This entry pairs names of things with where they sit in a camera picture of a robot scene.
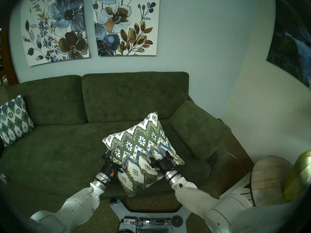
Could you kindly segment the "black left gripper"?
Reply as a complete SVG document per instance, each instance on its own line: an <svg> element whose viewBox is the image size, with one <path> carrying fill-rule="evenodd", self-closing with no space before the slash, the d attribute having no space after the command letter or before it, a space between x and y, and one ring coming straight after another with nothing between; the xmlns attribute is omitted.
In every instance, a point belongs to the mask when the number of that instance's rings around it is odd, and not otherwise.
<svg viewBox="0 0 311 233"><path fill-rule="evenodd" d="M118 172L124 173L128 167L129 154L125 156L121 165L113 161L113 156L115 155L115 152L118 147L119 146L111 147L101 157L105 161L105 164L100 170L100 173L108 178L112 178Z"/></svg>

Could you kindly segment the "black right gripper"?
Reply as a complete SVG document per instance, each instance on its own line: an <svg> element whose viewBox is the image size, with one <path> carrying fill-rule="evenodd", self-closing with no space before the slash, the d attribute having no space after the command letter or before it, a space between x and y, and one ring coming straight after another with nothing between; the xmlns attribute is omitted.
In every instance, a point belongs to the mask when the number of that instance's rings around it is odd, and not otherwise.
<svg viewBox="0 0 311 233"><path fill-rule="evenodd" d="M176 170L174 157L170 155L169 151L161 145L158 145L158 149L160 155L165 155L163 159L156 160L152 153L146 151L146 159L151 168L159 170L162 174Z"/></svg>

